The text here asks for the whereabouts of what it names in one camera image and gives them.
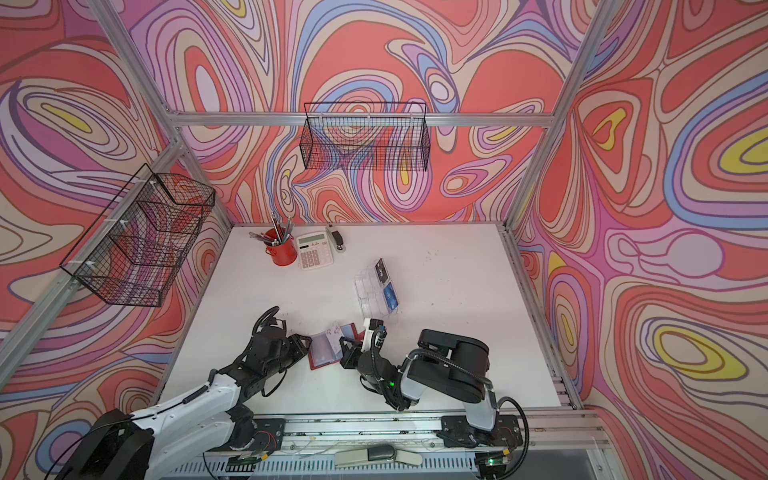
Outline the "red leather card holder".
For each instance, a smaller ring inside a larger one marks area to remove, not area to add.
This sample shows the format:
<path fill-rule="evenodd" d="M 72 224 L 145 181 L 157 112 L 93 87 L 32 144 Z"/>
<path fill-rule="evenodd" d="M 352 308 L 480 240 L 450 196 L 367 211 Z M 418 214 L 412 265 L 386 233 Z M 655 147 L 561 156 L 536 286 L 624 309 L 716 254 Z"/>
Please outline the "red leather card holder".
<path fill-rule="evenodd" d="M 340 327 L 337 323 L 332 324 L 326 330 L 311 336 L 311 345 L 309 349 L 309 366 L 311 370 L 317 370 L 327 365 L 338 363 L 342 356 Z M 362 340 L 363 334 L 358 332 L 356 340 Z"/>

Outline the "blue credit card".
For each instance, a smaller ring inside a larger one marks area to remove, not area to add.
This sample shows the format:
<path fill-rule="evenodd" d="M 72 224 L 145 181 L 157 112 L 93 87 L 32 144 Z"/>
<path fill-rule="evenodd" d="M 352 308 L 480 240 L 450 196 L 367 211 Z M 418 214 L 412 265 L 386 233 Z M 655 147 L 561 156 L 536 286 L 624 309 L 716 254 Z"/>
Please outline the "blue credit card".
<path fill-rule="evenodd" d="M 395 293 L 395 290 L 394 290 L 394 286 L 393 286 L 393 284 L 391 282 L 389 282 L 384 287 L 383 295 L 384 295 L 384 299 L 385 299 L 385 302 L 386 302 L 386 305 L 387 305 L 388 312 L 389 313 L 394 312 L 398 308 L 398 306 L 399 306 L 399 301 L 397 299 L 397 296 L 396 296 L 396 293 Z"/>

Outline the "clear acrylic card stand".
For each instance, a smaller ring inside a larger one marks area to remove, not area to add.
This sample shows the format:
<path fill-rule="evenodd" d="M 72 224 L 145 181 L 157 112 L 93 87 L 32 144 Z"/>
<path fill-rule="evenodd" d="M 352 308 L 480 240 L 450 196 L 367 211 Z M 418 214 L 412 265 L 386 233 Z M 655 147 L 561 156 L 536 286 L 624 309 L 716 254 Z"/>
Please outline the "clear acrylic card stand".
<path fill-rule="evenodd" d="M 375 319 L 384 320 L 387 317 L 390 317 L 391 315 L 395 314 L 399 306 L 394 312 L 392 313 L 388 312 L 387 305 L 383 295 L 383 289 L 389 282 L 391 282 L 393 286 L 394 286 L 394 283 L 385 261 L 384 263 L 386 265 L 386 269 L 388 271 L 390 279 L 386 285 L 381 285 L 379 283 L 376 272 L 375 272 L 375 268 L 374 268 L 374 265 L 378 260 L 368 265 L 364 270 L 360 271 L 354 277 L 354 289 L 355 289 L 357 301 L 358 301 L 362 315 L 365 318 L 375 318 Z"/>

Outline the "black VIP credit card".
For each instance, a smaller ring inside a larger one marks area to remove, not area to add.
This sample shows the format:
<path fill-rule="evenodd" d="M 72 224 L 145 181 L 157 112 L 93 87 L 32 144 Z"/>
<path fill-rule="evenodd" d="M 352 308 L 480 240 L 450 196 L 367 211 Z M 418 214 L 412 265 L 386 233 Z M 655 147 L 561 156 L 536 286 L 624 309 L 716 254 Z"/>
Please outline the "black VIP credit card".
<path fill-rule="evenodd" d="M 374 265 L 375 272 L 377 275 L 377 279 L 381 285 L 386 285 L 389 282 L 390 276 L 388 274 L 388 271 L 386 269 L 386 265 L 384 263 L 384 260 L 380 258 L 376 264 Z"/>

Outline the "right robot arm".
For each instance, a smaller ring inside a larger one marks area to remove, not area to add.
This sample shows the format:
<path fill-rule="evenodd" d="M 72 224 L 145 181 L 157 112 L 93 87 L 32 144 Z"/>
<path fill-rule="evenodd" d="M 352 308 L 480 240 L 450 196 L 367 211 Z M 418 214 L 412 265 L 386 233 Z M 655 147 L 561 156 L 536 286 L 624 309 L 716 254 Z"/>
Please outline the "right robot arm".
<path fill-rule="evenodd" d="M 462 415 L 441 418 L 436 436 L 447 448 L 504 447 L 510 451 L 529 446 L 527 420 L 511 398 L 497 399 L 486 373 L 489 347 L 482 341 L 425 329 L 399 366 L 381 355 L 387 330 L 369 328 L 365 339 L 341 338 L 341 366 L 355 370 L 363 387 L 384 398 L 397 412 L 419 403 L 432 390 L 464 407 Z"/>

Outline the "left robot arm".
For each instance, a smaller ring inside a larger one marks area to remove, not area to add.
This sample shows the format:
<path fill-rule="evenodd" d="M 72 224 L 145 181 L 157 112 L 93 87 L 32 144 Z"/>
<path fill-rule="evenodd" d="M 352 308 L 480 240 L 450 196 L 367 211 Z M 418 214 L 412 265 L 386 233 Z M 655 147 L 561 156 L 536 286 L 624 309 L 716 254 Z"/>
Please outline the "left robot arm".
<path fill-rule="evenodd" d="M 305 358 L 312 339 L 288 334 L 284 321 L 256 327 L 243 351 L 198 388 L 132 414 L 102 415 L 62 454 L 56 479 L 160 479 L 196 456 L 242 451 L 260 437 L 246 403 L 267 396 L 267 381 Z"/>

